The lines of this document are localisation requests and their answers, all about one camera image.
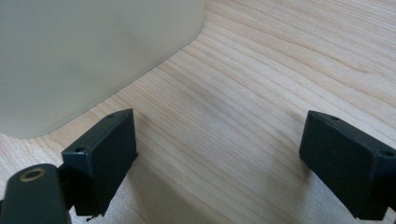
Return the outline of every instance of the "black clamp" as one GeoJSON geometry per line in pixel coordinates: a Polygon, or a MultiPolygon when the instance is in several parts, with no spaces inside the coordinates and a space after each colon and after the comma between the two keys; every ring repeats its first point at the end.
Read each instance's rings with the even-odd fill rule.
{"type": "Polygon", "coordinates": [[[101,119],[62,152],[64,164],[38,164],[7,183],[0,223],[70,223],[78,216],[104,215],[137,157],[132,109],[101,119]]]}

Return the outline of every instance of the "white object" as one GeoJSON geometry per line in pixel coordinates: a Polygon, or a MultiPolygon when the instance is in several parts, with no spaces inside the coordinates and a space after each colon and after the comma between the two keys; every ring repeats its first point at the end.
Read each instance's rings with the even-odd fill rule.
{"type": "Polygon", "coordinates": [[[191,42],[205,0],[0,1],[0,133],[33,137],[191,42]]]}

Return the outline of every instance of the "light wood grain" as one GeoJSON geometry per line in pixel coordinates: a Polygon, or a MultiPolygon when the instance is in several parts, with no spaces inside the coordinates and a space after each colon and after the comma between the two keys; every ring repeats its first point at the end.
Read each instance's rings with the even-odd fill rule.
{"type": "Polygon", "coordinates": [[[395,1],[208,0],[197,39],[131,85],[53,133],[0,135],[0,194],[131,107],[139,158],[92,223],[362,223],[300,161],[304,120],[396,147],[395,71],[395,1]]]}

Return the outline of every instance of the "white container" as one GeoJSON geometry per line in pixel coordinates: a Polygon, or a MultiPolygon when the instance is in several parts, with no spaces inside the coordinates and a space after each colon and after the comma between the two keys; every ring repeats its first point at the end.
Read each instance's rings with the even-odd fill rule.
{"type": "Polygon", "coordinates": [[[201,31],[205,0],[3,0],[0,133],[55,130],[201,31]]]}

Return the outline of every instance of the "black plastic part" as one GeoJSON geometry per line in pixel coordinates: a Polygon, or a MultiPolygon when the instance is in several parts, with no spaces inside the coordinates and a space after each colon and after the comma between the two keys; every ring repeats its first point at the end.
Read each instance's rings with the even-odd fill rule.
{"type": "Polygon", "coordinates": [[[309,111],[300,156],[353,217],[395,209],[396,150],[339,118],[309,111]]]}
{"type": "Polygon", "coordinates": [[[113,113],[62,152],[67,204],[79,216],[104,215],[137,157],[132,109],[113,113]]]}
{"type": "Polygon", "coordinates": [[[70,223],[54,165],[31,166],[8,180],[0,223],[70,223]]]}

